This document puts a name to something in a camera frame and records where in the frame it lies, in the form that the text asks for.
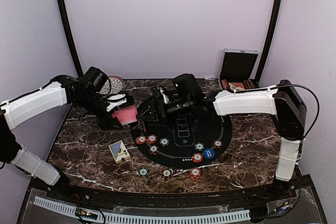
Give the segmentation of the brown poker chip stack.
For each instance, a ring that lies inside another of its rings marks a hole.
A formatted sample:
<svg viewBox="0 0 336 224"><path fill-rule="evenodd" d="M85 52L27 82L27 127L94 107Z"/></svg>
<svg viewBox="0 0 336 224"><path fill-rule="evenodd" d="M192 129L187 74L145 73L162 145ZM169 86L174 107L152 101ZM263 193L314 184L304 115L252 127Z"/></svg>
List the brown poker chip stack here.
<svg viewBox="0 0 336 224"><path fill-rule="evenodd" d="M164 169L164 170L163 170L162 175L163 175L163 177L165 177L165 178L169 178L169 177L171 177L171 176L173 175L173 173L174 173L174 170L168 168L168 169Z"/></svg>

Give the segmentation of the red playing card deck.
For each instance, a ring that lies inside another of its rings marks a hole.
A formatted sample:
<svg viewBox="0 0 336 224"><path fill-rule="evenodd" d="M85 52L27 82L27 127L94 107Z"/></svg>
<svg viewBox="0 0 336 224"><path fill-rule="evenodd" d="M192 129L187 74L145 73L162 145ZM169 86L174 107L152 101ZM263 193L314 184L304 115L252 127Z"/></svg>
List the red playing card deck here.
<svg viewBox="0 0 336 224"><path fill-rule="evenodd" d="M137 114L137 108L131 105L115 111L112 117L117 118L121 125L127 125L137 121Z"/></svg>

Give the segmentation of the green poker chip stack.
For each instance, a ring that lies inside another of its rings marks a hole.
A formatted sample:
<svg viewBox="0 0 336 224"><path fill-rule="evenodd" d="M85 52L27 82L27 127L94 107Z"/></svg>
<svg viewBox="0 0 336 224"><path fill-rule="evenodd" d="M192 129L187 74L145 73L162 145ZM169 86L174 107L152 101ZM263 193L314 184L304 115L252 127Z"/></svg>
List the green poker chip stack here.
<svg viewBox="0 0 336 224"><path fill-rule="evenodd" d="M149 176L149 170L147 168L140 168L138 170L140 177L148 177Z"/></svg>

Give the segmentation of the red poker chip stack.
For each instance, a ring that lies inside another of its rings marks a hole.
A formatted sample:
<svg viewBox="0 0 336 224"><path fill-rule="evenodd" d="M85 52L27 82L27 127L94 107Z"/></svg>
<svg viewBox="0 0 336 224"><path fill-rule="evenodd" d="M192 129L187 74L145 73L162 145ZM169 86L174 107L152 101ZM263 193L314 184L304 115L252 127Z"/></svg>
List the red poker chip stack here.
<svg viewBox="0 0 336 224"><path fill-rule="evenodd" d="M192 168L190 170L190 178L191 179L199 179L201 174L202 174L202 172L199 168Z"/></svg>

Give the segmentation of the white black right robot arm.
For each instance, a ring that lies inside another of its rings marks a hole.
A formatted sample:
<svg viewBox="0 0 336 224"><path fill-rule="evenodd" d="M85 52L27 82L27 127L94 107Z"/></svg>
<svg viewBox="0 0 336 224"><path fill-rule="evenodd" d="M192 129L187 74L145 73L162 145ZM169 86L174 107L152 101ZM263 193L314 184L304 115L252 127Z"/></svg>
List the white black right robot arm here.
<svg viewBox="0 0 336 224"><path fill-rule="evenodd" d="M153 87L152 96L138 107L132 136L156 136L142 153L165 166L198 167L228 148L233 135L230 115L269 114L281 138L276 180L291 180L305 139L307 107L290 81L209 93L191 74L176 77L173 84L171 91Z"/></svg>

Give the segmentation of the blue small blind button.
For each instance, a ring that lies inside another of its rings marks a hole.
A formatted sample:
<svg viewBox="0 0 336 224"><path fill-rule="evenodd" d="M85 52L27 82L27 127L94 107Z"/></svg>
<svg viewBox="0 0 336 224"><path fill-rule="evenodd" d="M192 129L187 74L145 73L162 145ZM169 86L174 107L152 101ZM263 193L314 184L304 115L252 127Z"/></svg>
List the blue small blind button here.
<svg viewBox="0 0 336 224"><path fill-rule="evenodd" d="M215 157L215 151L211 148L204 149L203 156L206 159L213 159Z"/></svg>

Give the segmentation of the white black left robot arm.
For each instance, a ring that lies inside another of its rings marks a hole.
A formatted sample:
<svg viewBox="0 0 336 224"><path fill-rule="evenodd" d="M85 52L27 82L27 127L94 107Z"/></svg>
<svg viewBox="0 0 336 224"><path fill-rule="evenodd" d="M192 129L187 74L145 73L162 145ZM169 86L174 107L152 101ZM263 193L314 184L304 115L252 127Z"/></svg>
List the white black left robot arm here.
<svg viewBox="0 0 336 224"><path fill-rule="evenodd" d="M127 95L102 96L99 91L105 82L105 77L90 80L60 75L37 90L4 101L1 104L1 163L12 164L51 187L68 184L69 179L62 171L19 144L13 130L46 111L71 103L94 114L101 129L119 128L121 125L112 114L126 104Z"/></svg>

